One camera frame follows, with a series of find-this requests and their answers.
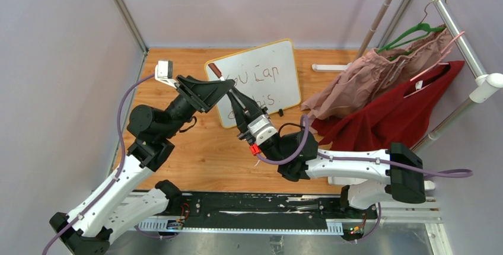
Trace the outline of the brown marker cap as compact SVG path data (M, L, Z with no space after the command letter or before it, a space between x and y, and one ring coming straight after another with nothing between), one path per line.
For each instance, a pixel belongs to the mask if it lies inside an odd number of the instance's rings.
M224 81L225 78L222 76L222 73L221 71L219 70L219 68L216 66L216 64L214 63L209 63L208 64L208 67L210 68L210 70L214 73L214 75L221 81Z

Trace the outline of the yellow framed whiteboard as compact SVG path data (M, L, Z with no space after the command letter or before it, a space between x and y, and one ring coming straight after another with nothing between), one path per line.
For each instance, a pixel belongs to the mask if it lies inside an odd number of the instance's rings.
M208 61L204 70L209 81L218 78L209 68L213 63L225 79L268 113L294 107L301 102L301 90L295 64L294 44L290 39L264 44Z

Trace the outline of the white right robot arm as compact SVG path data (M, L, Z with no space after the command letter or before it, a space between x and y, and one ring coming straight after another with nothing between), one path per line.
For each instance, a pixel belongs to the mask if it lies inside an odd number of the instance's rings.
M329 151L318 147L302 115L300 131L281 136L265 106L232 88L227 94L240 133L251 153L278 168L289 181L322 177L342 179L339 210L353 218L378 202L408 204L426 201L422 160L401 143L367 152Z

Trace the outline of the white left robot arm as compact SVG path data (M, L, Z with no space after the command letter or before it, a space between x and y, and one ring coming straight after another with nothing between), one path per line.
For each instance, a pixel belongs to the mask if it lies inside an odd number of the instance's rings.
M68 213L50 219L56 238L72 254L104 254L126 231L158 213L177 214L182 207L181 191L170 181L159 182L141 198L124 200L168 159L171 138L182 131L196 112L206 113L235 85L231 79L201 81L191 76L151 78L172 86L177 97L160 110L141 105L129 116L128 131L135 137L131 146L120 144L121 160L92 194Z

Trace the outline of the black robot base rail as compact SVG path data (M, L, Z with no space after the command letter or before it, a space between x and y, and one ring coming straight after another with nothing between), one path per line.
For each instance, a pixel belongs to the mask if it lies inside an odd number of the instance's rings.
M344 208L336 195L177 193L134 191L104 217L110 241L139 229L153 237L193 233L339 235L356 241L380 224L439 224L434 199L411 205L383 202L364 210Z

